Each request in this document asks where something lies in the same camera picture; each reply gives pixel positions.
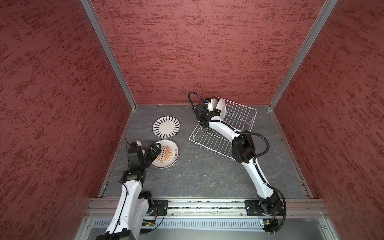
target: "plate with orange pattern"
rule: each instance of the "plate with orange pattern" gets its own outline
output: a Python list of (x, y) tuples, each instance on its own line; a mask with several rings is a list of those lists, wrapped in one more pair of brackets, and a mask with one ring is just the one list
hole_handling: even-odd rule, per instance
[(156, 143), (161, 144), (161, 153), (152, 162), (152, 165), (156, 168), (170, 167), (179, 157), (179, 147), (174, 141), (168, 139), (163, 139)]

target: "red textured wall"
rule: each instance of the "red textured wall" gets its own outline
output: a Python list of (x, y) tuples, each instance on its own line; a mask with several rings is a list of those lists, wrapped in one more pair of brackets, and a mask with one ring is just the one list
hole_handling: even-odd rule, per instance
[(342, 239), (384, 239), (384, 2), (339, 0), (275, 108)]
[(269, 104), (324, 0), (92, 1), (137, 103)]
[(72, 240), (130, 107), (80, 1), (0, 12), (0, 239)]

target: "orange sunburst design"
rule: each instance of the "orange sunburst design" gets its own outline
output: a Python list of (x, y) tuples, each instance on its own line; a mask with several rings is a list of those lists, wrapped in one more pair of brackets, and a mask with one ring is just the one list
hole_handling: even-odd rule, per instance
[(167, 162), (172, 157), (172, 148), (167, 145), (161, 146), (161, 154), (157, 156), (156, 161), (158, 162)]

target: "white wire dish rack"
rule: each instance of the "white wire dish rack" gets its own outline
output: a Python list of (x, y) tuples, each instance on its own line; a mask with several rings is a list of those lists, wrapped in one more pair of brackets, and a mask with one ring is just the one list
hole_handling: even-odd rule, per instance
[[(256, 119), (257, 109), (247, 107), (232, 101), (225, 100), (226, 113), (224, 121), (229, 123), (232, 127), (241, 131), (251, 131)], [(226, 157), (235, 160), (232, 157), (232, 142), (228, 141), (216, 130), (209, 128), (203, 129), (199, 124), (195, 127), (189, 140), (194, 142), (200, 148), (207, 149), (210, 152), (218, 154), (222, 158)]]

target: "dish rack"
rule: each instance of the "dish rack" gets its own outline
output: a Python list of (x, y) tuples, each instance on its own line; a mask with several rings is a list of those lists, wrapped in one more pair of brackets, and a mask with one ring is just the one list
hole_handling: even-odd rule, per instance
[[(241, 131), (251, 131), (256, 119), (257, 109), (247, 107), (229, 100), (225, 100), (226, 113), (224, 121), (229, 123), (232, 127)], [(216, 130), (210, 128), (203, 129), (199, 124), (189, 136), (189, 140), (194, 142), (200, 148), (207, 149), (214, 152), (222, 158), (226, 157), (235, 161), (232, 157), (232, 142), (228, 141)]]

